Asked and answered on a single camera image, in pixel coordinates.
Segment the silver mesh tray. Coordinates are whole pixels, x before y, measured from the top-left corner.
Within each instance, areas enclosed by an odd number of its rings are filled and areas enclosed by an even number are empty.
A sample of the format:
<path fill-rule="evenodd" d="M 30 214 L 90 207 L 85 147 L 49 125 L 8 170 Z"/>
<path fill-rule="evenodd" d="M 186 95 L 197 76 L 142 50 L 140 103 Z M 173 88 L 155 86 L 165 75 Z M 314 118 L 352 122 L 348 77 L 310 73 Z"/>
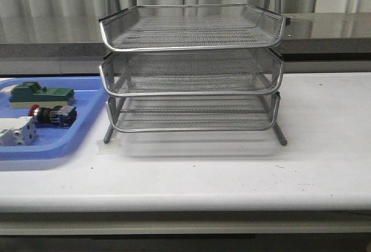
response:
<path fill-rule="evenodd" d="M 270 48 L 285 26 L 284 16 L 246 4 L 143 5 L 99 20 L 115 52 Z"/>
<path fill-rule="evenodd" d="M 276 123 L 279 93 L 234 96 L 110 97 L 114 129 L 134 132 L 261 131 Z"/>
<path fill-rule="evenodd" d="M 115 97 L 266 95 L 278 91 L 283 71 L 270 49 L 111 53 L 99 66 Z"/>

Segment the red emergency stop button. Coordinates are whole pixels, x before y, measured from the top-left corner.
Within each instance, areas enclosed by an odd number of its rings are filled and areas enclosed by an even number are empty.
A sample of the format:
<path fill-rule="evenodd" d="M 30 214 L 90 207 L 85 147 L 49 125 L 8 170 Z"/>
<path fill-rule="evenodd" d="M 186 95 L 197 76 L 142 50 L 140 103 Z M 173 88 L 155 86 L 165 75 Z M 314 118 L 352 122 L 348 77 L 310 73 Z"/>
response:
<path fill-rule="evenodd" d="M 76 121 L 77 115 L 77 108 L 71 105 L 46 108 L 34 104 L 28 112 L 28 116 L 33 117 L 37 124 L 57 127 L 70 127 Z"/>

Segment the silver mesh bottom tray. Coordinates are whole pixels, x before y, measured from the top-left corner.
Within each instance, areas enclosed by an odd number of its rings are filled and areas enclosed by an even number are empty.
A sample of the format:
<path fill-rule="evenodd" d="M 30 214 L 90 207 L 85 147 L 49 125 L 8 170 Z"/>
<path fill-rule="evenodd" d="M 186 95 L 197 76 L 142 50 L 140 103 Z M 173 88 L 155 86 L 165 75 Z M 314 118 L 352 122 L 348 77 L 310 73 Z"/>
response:
<path fill-rule="evenodd" d="M 110 97 L 114 129 L 134 132 L 261 131 L 276 123 L 279 93 L 234 96 Z"/>

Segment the silver mesh top tray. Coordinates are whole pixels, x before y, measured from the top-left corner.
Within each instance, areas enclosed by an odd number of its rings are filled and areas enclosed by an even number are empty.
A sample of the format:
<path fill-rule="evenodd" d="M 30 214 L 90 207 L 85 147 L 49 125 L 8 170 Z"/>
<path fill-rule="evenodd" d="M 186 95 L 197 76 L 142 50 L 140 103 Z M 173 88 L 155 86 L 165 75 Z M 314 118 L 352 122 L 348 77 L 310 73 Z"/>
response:
<path fill-rule="evenodd" d="M 270 48 L 285 26 L 284 16 L 246 4 L 143 5 L 99 20 L 115 52 Z"/>

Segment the blue plastic tray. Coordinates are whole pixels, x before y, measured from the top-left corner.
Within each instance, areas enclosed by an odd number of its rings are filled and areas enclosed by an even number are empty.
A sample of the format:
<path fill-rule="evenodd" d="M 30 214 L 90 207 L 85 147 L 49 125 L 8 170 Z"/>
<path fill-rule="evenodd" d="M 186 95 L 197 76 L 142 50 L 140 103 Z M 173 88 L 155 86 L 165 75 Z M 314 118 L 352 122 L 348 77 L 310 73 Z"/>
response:
<path fill-rule="evenodd" d="M 1 147 L 1 160 L 52 159 L 74 152 L 85 138 L 101 112 L 108 97 L 98 76 L 23 77 L 1 82 L 1 89 L 23 82 L 38 82 L 45 87 L 64 87 L 74 90 L 77 119 L 69 128 L 37 127 L 31 145 Z"/>

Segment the green terminal block module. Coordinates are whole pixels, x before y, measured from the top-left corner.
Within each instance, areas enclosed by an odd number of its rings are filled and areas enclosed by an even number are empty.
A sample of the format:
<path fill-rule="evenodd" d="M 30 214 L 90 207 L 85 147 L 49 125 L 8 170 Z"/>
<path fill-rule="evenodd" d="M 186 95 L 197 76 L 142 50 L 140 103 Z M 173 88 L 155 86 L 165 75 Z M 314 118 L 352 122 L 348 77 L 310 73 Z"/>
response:
<path fill-rule="evenodd" d="M 30 108 L 37 104 L 40 107 L 71 105 L 75 100 L 74 90 L 64 87 L 45 87 L 38 82 L 23 82 L 10 91 L 10 108 Z"/>

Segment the grey stone counter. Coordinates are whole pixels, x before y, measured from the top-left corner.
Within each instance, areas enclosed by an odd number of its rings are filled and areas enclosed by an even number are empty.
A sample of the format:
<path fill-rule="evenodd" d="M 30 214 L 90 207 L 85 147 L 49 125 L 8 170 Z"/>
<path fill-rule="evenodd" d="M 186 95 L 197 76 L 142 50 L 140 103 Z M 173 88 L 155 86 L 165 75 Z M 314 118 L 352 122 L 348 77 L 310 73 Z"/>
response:
<path fill-rule="evenodd" d="M 370 13 L 294 13 L 280 54 L 370 53 Z M 5 17 L 1 57 L 100 57 L 106 53 L 98 18 Z"/>

